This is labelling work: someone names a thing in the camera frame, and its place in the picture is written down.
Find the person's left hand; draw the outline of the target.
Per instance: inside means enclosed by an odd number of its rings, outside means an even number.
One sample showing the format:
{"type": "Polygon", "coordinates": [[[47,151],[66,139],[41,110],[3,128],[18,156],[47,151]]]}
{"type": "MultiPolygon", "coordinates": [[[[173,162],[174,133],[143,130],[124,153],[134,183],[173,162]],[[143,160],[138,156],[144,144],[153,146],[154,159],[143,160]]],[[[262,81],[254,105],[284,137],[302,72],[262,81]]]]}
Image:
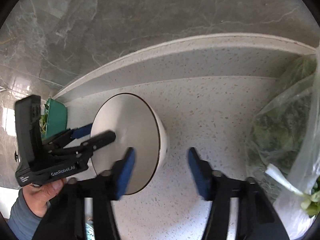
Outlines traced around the person's left hand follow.
{"type": "Polygon", "coordinates": [[[43,217],[48,209],[47,203],[60,193],[66,182],[66,178],[63,178],[41,187],[31,184],[23,187],[22,193],[31,212],[37,217],[43,217]]]}

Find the grey sleeved left forearm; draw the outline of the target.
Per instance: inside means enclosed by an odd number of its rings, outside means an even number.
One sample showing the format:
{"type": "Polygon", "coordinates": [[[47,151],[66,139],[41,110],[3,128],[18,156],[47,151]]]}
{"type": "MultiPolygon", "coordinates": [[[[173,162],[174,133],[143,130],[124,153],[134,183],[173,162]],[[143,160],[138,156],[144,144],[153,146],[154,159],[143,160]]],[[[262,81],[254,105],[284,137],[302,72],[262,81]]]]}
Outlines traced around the grey sleeved left forearm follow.
{"type": "Polygon", "coordinates": [[[41,217],[36,216],[28,207],[23,196],[22,189],[19,190],[18,198],[11,208],[8,226],[19,240],[31,240],[39,226],[41,217]]]}

